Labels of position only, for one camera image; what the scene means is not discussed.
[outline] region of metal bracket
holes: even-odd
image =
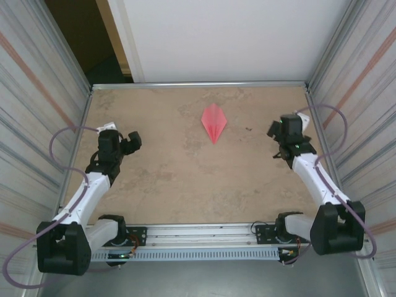
[[[297,236],[286,235],[282,240],[277,236],[277,227],[275,225],[256,225],[257,244],[297,244]],[[303,238],[300,238],[302,244],[307,244]]]
[[[108,241],[104,247],[128,247],[131,248],[135,246],[134,235],[139,240],[138,246],[145,246],[147,240],[147,227],[137,227],[137,226],[127,226],[126,227],[126,239],[121,244],[114,244],[111,241]]]

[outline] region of cable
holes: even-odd
[[[319,167],[317,166],[320,162],[321,159],[325,158],[325,157],[329,157],[333,154],[335,154],[337,151],[339,151],[341,149],[341,147],[344,145],[346,139],[347,139],[347,134],[348,134],[348,122],[347,119],[345,117],[345,115],[340,111],[340,109],[338,109],[337,107],[328,105],[328,104],[314,104],[314,105],[309,105],[307,107],[301,108],[300,110],[296,111],[296,113],[300,113],[304,110],[310,110],[311,108],[317,108],[317,107],[327,107],[330,108],[334,111],[336,111],[341,118],[343,119],[344,122],[344,135],[342,137],[342,141],[341,144],[332,152],[329,153],[324,153],[323,155],[319,156],[316,161],[315,161],[315,170],[316,173],[319,175],[320,179],[322,180],[322,182],[326,185],[326,187],[329,189],[329,191],[332,193],[332,195],[345,207],[345,209],[350,212],[352,214],[352,216],[355,218],[355,220],[362,226],[362,228],[365,230],[365,232],[367,233],[367,235],[370,237],[371,240],[371,244],[372,244],[372,251],[370,252],[370,254],[367,255],[363,255],[363,256],[359,256],[354,254],[353,257],[359,258],[359,259],[369,259],[374,257],[374,255],[377,252],[377,243],[376,240],[374,238],[373,233],[371,232],[371,230],[369,229],[369,227],[364,223],[364,221],[362,221],[362,219],[358,216],[358,214],[335,192],[335,190],[331,187],[331,185],[327,182],[327,180],[324,178],[323,174],[321,173]]]
[[[134,255],[135,252],[136,252],[137,247],[139,246],[139,239],[138,239],[138,237],[137,237],[136,235],[134,235],[134,234],[130,234],[129,237],[130,237],[130,239],[131,239],[132,242],[135,241],[135,245],[134,245],[134,247],[131,249],[131,253],[130,253],[130,254]]]
[[[268,225],[267,223],[264,223],[264,222],[262,222],[262,221],[255,221],[255,222],[253,222],[253,224],[250,226],[250,232],[253,233],[254,235],[257,235],[257,233],[253,232],[253,230],[252,230],[254,224],[256,224],[256,223],[262,223],[262,224]]]
[[[309,248],[312,246],[311,243],[309,243],[307,245],[307,247],[302,251],[302,252],[298,252],[297,257],[292,258],[292,260],[289,261],[282,261],[283,265],[288,265],[288,264],[293,264],[294,262],[296,262],[299,258],[303,257],[305,255],[306,252],[308,252]]]
[[[299,254],[299,249],[301,248],[301,240],[298,236],[296,238],[296,241],[297,241],[297,248],[298,248],[298,254]]]
[[[95,131],[98,132],[97,129],[95,128],[91,128],[91,127],[86,127],[86,126],[69,126],[69,127],[65,127],[63,129],[60,129],[57,133],[55,133],[50,142],[49,142],[49,155],[50,157],[54,160],[54,162],[56,164],[58,164],[59,167],[61,167],[64,170],[72,170],[75,172],[80,173],[85,181],[85,186],[79,196],[79,198],[74,202],[74,204],[71,206],[71,208],[69,209],[69,212],[72,212],[80,203],[80,201],[82,200],[82,198],[84,197],[85,193],[88,190],[88,176],[85,174],[84,171],[78,169],[78,168],[74,168],[74,167],[68,167],[68,166],[64,166],[62,164],[60,164],[54,157],[54,153],[52,151],[52,146],[53,146],[53,142],[55,140],[55,138],[62,132],[66,131],[66,130],[70,130],[70,129],[85,129],[85,130],[89,130],[89,131]],[[20,252],[23,248],[27,247],[30,243],[34,242],[34,240],[36,240],[37,238],[43,236],[45,233],[49,232],[50,230],[52,230],[53,228],[55,228],[56,226],[58,226],[60,223],[62,223],[62,221],[64,221],[67,216],[69,214],[66,213],[65,215],[63,215],[59,220],[55,221],[54,223],[50,224],[50,226],[48,226],[47,228],[45,228],[44,230],[42,230],[41,232],[37,233],[35,236],[33,236],[32,238],[28,239],[26,242],[22,243],[20,246],[18,246],[17,248],[15,248],[4,260],[4,263],[2,265],[2,274],[4,276],[4,278],[7,280],[7,282],[9,282],[11,285],[16,286],[17,288],[21,288],[21,289],[38,289],[38,288],[43,288],[46,285],[49,285],[50,283],[52,283],[51,281],[47,281],[44,283],[41,283],[39,285],[25,285],[23,283],[18,283],[15,280],[13,280],[11,278],[11,276],[9,275],[8,272],[8,264],[11,261],[11,259],[18,253]]]

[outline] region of red origami crane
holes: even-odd
[[[213,103],[205,108],[201,121],[213,144],[215,144],[227,123],[223,110]]]

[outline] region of beige stone floor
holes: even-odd
[[[228,123],[211,143],[200,119],[216,103]],[[104,214],[133,223],[234,223],[274,221],[316,206],[286,162],[273,159],[278,145],[266,132],[273,120],[306,106],[300,87],[97,90],[87,126],[114,121],[126,136],[138,131],[142,148],[126,156],[121,173],[97,205]],[[313,123],[306,134],[319,151]],[[85,131],[75,166],[85,169],[97,135]],[[81,177],[73,174],[66,201]]]

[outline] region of white wall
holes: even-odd
[[[109,0],[136,82],[306,80],[350,0]]]

